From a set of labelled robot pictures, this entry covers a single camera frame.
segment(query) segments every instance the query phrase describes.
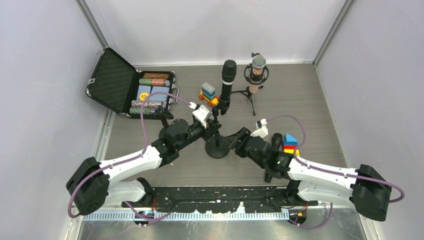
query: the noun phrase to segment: yellow toy block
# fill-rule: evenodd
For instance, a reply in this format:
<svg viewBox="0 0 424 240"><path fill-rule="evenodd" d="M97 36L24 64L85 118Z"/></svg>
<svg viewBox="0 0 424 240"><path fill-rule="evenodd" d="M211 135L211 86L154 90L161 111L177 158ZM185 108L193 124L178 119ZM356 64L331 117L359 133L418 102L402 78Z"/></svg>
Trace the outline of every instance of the yellow toy block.
<svg viewBox="0 0 424 240"><path fill-rule="evenodd" d="M284 152L285 152L286 154L293 154L293 153L295 152L295 150L294 150L294 149L284 149ZM301 156L301 154L299 153L299 149L297 149L297 150L296 150L296 155L297 155L298 157L300 157L300 156Z"/></svg>

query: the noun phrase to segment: round microphone stand base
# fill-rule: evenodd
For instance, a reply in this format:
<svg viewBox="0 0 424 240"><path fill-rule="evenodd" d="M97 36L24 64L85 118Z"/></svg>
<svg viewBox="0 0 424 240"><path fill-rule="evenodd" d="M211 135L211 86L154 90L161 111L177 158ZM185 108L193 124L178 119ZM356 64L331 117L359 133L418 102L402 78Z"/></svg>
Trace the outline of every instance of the round microphone stand base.
<svg viewBox="0 0 424 240"><path fill-rule="evenodd" d="M258 89L263 89L263 88L264 88L264 85L262 85L262 86L258 87ZM235 94L235 93L241 93L241 94L243 94L244 96L246 96L246 98L247 98L247 99L250 101L250 103L252 104L252 113L253 113L253 116L256 116L255 106L254 106L254 104L253 104L253 98L252 98L253 93L251 93L251 92L249 91L249 87L246 87L246 90L232 91L231 93L232 93L232 94Z"/></svg>
<svg viewBox="0 0 424 240"><path fill-rule="evenodd" d="M224 143L224 138L221 135L214 135L206 141L206 153L214 159L222 159L230 152L228 145Z"/></svg>

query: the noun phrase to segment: poker chip case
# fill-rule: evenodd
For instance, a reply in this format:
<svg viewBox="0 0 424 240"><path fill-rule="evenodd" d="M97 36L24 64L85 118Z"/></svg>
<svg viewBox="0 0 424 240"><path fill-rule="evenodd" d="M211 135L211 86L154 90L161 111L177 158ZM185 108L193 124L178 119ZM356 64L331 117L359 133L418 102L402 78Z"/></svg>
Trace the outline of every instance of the poker chip case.
<svg viewBox="0 0 424 240"><path fill-rule="evenodd" d="M176 95L179 95L179 89L176 86L175 73L173 71L136 70L134 66L110 47L106 47L98 54L100 57L88 81L85 94L115 113L126 115L129 118L139 119L140 114L134 114L136 111L132 107L132 102L134 104L134 100L140 101L138 99L138 91L141 87L144 90L143 92L147 92L148 94L152 92L168 92L172 94L174 89L176 89ZM167 78L146 78L149 76ZM161 99L163 100L163 105L168 110L171 108L171 104L178 102L177 99L161 94L152 96L152 99L155 97L163 98ZM154 108L145 107L144 113L154 112L154 110ZM143 114L143 118L157 119L152 113Z"/></svg>

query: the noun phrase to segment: blue triangular block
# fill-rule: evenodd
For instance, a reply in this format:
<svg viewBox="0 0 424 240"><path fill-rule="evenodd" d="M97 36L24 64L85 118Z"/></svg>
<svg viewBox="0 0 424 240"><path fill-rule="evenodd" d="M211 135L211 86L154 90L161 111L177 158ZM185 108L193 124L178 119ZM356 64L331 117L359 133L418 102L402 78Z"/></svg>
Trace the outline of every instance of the blue triangular block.
<svg viewBox="0 0 424 240"><path fill-rule="evenodd" d="M293 142L293 143L298 143L298 140L293 137L292 135L290 135L289 133L286 133L284 136L284 142Z"/></svg>

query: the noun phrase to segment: case lid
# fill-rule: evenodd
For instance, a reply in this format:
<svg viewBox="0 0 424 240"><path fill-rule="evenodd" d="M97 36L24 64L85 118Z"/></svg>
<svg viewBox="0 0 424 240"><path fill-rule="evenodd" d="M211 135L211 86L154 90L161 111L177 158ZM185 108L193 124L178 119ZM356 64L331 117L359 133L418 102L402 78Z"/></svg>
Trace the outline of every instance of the case lid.
<svg viewBox="0 0 424 240"><path fill-rule="evenodd" d="M106 47L85 92L112 111L123 113L136 72L129 62L112 48Z"/></svg>

